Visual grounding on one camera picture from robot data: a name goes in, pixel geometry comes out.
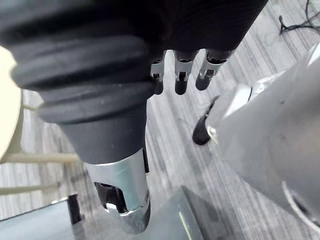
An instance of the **chair leg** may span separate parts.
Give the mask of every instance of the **chair leg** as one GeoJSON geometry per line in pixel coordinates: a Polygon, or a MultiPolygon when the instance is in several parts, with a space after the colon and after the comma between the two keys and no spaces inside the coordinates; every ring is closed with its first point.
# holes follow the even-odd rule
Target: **chair leg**
{"type": "Polygon", "coordinates": [[[4,163],[75,163],[79,157],[74,153],[50,153],[50,154],[33,154],[33,153],[15,153],[9,155],[4,163]]]}
{"type": "Polygon", "coordinates": [[[0,196],[9,194],[21,194],[32,191],[47,190],[57,188],[57,184],[52,185],[35,185],[35,186],[15,186],[15,187],[0,187],[0,196]]]}
{"type": "Polygon", "coordinates": [[[35,111],[35,110],[37,110],[36,107],[30,106],[30,105],[26,105],[26,104],[23,104],[23,108],[24,108],[24,109],[28,109],[28,110],[30,110],[30,111],[35,111]]]}

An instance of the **black cable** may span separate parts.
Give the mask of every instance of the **black cable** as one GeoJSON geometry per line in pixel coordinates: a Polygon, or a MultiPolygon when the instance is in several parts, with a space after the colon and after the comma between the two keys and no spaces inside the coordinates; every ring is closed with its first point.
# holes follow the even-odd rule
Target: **black cable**
{"type": "Polygon", "coordinates": [[[211,139],[207,132],[206,120],[209,116],[211,109],[213,108],[213,106],[215,105],[215,102],[218,100],[219,97],[220,96],[217,95],[212,99],[210,106],[205,111],[204,115],[197,122],[192,133],[192,140],[195,144],[204,145],[207,142],[209,142],[209,140],[211,139]]]}
{"type": "Polygon", "coordinates": [[[306,21],[304,21],[301,24],[295,24],[295,25],[291,25],[291,26],[286,26],[284,24],[283,17],[281,15],[279,16],[279,21],[280,21],[280,24],[281,24],[281,26],[280,26],[281,27],[280,28],[280,34],[285,33],[285,32],[289,32],[289,31],[295,30],[295,29],[301,29],[301,28],[314,29],[320,34],[320,25],[316,26],[312,22],[313,19],[315,19],[318,15],[320,15],[320,11],[318,11],[312,17],[309,17],[309,4],[310,4],[310,0],[307,0],[306,4],[305,4],[305,9],[304,9],[306,21]]]}

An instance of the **chair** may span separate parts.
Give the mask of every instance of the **chair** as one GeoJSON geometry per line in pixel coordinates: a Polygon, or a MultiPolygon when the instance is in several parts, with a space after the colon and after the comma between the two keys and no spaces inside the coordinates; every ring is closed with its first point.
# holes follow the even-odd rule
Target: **chair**
{"type": "MultiPolygon", "coordinates": [[[[74,163],[79,158],[73,153],[37,154],[23,152],[21,137],[24,108],[28,110],[36,108],[23,104],[22,90],[10,77],[10,69],[14,65],[15,60],[11,53],[0,47],[0,164],[74,163]]],[[[54,186],[0,187],[0,195],[43,190],[54,186]]]]}

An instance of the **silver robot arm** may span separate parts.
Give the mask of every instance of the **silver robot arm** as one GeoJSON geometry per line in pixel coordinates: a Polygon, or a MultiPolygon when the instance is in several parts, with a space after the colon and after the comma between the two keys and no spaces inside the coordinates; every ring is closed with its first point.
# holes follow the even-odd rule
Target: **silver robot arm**
{"type": "Polygon", "coordinates": [[[270,84],[222,95],[208,133],[240,177],[320,232],[320,44],[270,84]]]}

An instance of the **floor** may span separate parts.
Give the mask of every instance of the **floor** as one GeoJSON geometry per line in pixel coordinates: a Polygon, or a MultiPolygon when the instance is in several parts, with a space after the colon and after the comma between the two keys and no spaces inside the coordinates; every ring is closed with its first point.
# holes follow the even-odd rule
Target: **floor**
{"type": "MultiPolygon", "coordinates": [[[[147,109],[147,181],[153,212],[184,186],[206,240],[320,240],[317,233],[240,179],[214,145],[197,146],[191,139],[193,127],[216,94],[238,82],[250,84],[286,70],[320,41],[320,35],[311,29],[279,35],[279,15],[288,25],[303,22],[304,6],[305,0],[269,2],[206,91],[195,88],[203,51],[195,59],[183,96],[174,92],[173,54],[167,53],[164,92],[153,96],[147,109]]],[[[25,91],[24,101],[36,106],[41,99],[36,93],[25,91]]],[[[29,110],[24,110],[21,145],[29,153],[73,152],[57,125],[43,123],[29,110]]],[[[87,221],[86,236],[92,236],[89,239],[128,239],[112,219],[100,217],[104,211],[80,162],[0,165],[2,187],[53,183],[57,187],[46,191],[0,196],[0,219],[78,192],[80,209],[87,221]]]]}

